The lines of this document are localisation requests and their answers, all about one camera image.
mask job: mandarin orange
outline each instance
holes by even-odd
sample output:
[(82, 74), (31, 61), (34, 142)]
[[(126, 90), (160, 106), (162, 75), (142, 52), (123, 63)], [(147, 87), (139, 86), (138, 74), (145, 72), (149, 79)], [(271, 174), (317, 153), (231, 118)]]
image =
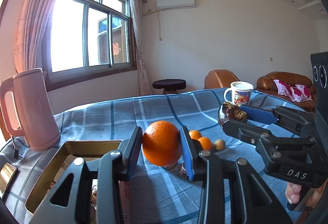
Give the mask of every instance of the mandarin orange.
[(189, 136), (193, 140), (198, 140), (200, 137), (202, 137), (202, 134), (198, 130), (191, 130), (189, 131)]
[(212, 149), (212, 142), (209, 138), (207, 137), (200, 137), (198, 139), (200, 142), (201, 146), (203, 147), (204, 150), (211, 150)]

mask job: kettle handle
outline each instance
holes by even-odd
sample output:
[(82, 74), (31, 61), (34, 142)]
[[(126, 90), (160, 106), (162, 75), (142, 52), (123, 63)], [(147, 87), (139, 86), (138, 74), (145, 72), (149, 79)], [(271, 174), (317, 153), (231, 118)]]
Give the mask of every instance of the kettle handle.
[(14, 137), (14, 136), (22, 136), (24, 134), (23, 134), (23, 130), (21, 128), (14, 129), (10, 123), (5, 95), (8, 92), (11, 92), (11, 94), (13, 94), (13, 91), (14, 91), (13, 78), (6, 79), (0, 84), (0, 107), (1, 107), (3, 120), (4, 120), (7, 131), (9, 132), (9, 134), (11, 136)]

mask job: white wall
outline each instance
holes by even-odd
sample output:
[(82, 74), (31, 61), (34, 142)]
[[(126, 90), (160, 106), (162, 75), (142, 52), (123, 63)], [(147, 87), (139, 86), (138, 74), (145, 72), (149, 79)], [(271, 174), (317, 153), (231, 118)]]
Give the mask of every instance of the white wall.
[(320, 43), (320, 51), (328, 51), (328, 18), (317, 20), (315, 22), (317, 28), (317, 34)]
[(48, 92), (54, 114), (82, 104), (133, 96), (139, 96), (136, 70), (95, 78)]
[[(156, 9), (156, 0), (148, 0), (148, 9)], [(196, 0), (196, 8), (159, 15), (162, 41), (157, 13), (142, 20), (150, 82), (185, 79), (186, 91), (202, 89), (212, 69), (229, 69), (255, 86), (272, 71), (312, 77), (310, 54), (319, 51), (315, 23), (280, 0)]]

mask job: small round fruit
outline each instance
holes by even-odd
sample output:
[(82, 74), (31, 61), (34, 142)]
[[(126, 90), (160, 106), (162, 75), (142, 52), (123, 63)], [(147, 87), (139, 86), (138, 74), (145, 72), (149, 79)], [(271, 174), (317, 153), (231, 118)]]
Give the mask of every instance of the small round fruit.
[(202, 134), (198, 130), (191, 130), (189, 131), (189, 136), (193, 140), (198, 140), (200, 137), (202, 137)]
[(225, 141), (218, 139), (214, 142), (214, 147), (218, 151), (222, 151), (225, 148)]
[(142, 137), (142, 150), (150, 163), (160, 167), (175, 165), (181, 156), (179, 130), (168, 121), (156, 121)]
[(211, 150), (212, 149), (212, 142), (209, 138), (207, 137), (200, 137), (198, 139), (200, 142), (201, 146), (203, 147), (203, 150)]

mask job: blue gripper pad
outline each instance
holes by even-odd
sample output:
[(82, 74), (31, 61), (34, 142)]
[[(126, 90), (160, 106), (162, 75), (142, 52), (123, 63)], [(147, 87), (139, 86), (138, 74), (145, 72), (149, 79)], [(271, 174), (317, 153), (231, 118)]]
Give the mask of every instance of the blue gripper pad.
[(240, 109), (247, 113), (247, 119), (270, 125), (277, 122), (277, 118), (271, 111), (248, 105), (241, 105)]
[(129, 180), (132, 178), (137, 166), (141, 143), (142, 129), (137, 126), (134, 128), (132, 136), (122, 155), (122, 163), (123, 166), (127, 168), (127, 177)]
[(204, 173), (201, 170), (198, 152), (202, 150), (199, 141), (192, 140), (186, 126), (180, 128), (180, 146), (187, 176), (191, 181), (202, 180)]

